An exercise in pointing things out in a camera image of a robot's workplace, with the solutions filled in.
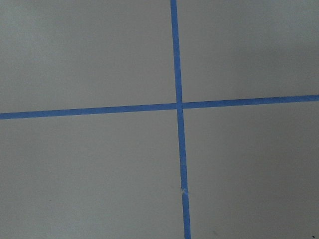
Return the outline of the horizontal blue tape strip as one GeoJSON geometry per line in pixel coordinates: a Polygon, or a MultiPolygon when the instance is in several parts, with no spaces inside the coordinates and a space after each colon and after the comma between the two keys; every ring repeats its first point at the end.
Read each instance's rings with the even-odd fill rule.
{"type": "MultiPolygon", "coordinates": [[[[199,108],[218,108],[230,106],[249,106],[249,105],[268,105],[298,102],[318,101],[318,95],[286,96],[286,97],[269,97],[269,98],[251,98],[251,99],[233,99],[233,100],[215,100],[202,102],[185,102],[181,106],[183,109],[199,108]]],[[[133,106],[115,106],[99,108],[82,108],[82,109],[64,109],[64,110],[47,110],[47,111],[30,111],[30,112],[12,112],[1,113],[0,118],[3,120],[10,119],[28,119],[28,118],[46,118],[46,117],[64,117],[80,115],[98,115],[112,113],[128,112],[147,112],[147,111],[165,111],[176,110],[176,103],[165,104],[148,104],[133,106]]]]}

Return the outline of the vertical blue tape strip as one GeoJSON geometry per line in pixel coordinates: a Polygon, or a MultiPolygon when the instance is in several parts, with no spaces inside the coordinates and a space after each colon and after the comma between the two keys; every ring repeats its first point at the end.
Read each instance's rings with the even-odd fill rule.
{"type": "Polygon", "coordinates": [[[191,238],[177,1],[170,1],[184,237],[191,238]]]}

